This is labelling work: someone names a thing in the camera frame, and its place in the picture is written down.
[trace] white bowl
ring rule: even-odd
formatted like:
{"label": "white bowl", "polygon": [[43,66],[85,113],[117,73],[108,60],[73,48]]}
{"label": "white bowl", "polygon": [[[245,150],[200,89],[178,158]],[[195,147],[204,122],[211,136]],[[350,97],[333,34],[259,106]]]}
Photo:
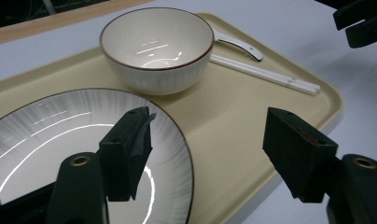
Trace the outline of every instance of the white bowl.
{"label": "white bowl", "polygon": [[214,34],[200,17],[152,7],[123,14],[104,28],[101,48],[126,85],[166,95],[193,85],[209,64]]}

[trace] beige tray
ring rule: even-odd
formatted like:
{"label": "beige tray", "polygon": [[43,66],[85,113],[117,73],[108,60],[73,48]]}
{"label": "beige tray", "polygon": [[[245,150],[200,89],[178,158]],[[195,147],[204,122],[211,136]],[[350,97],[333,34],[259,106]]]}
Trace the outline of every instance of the beige tray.
{"label": "beige tray", "polygon": [[[211,63],[188,90],[169,96],[145,96],[169,113],[188,140],[195,176],[189,223],[222,223],[275,174],[261,148],[267,107],[292,111],[322,129],[340,112],[342,99],[325,81],[218,17],[199,15],[219,31],[258,48],[264,60],[254,62],[239,49],[218,43],[214,53],[322,88],[311,96]],[[128,90],[113,74],[100,49],[91,49],[0,81],[0,118],[45,96],[83,88]]]}

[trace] white plate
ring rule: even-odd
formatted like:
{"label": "white plate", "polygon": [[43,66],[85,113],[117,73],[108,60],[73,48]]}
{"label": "white plate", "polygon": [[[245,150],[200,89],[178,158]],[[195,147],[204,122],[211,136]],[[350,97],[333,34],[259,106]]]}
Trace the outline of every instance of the white plate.
{"label": "white plate", "polygon": [[193,194],[189,147],[174,121],[147,99],[125,91],[68,91],[0,119],[0,201],[10,202],[56,180],[72,154],[95,152],[125,112],[148,106],[153,150],[136,201],[109,203],[111,223],[185,223]]}

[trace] white tabletop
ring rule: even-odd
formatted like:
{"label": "white tabletop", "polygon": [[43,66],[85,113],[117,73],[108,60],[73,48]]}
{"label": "white tabletop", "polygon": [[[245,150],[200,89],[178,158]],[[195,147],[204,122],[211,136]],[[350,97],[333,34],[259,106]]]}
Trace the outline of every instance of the white tabletop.
{"label": "white tabletop", "polygon": [[[333,8],[314,0],[156,0],[140,7],[213,13],[322,77],[344,100],[339,123],[325,130],[340,145],[337,156],[377,160],[377,43],[350,49]],[[0,79],[96,47],[102,28],[125,11],[1,44]],[[328,223],[327,200],[303,204],[275,178],[231,223]]]}

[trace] white chopstick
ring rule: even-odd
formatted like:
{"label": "white chopstick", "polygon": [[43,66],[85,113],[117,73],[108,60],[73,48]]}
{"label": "white chopstick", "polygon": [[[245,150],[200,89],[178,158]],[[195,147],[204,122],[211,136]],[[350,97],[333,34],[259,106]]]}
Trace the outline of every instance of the white chopstick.
{"label": "white chopstick", "polygon": [[258,68],[253,65],[236,62],[215,54],[211,55],[211,62],[217,63],[231,69],[246,73],[248,75],[259,77],[267,81],[288,87],[290,89],[301,91],[310,95],[316,95],[320,92],[320,86],[311,82],[296,79],[294,77],[287,77],[266,69]]}

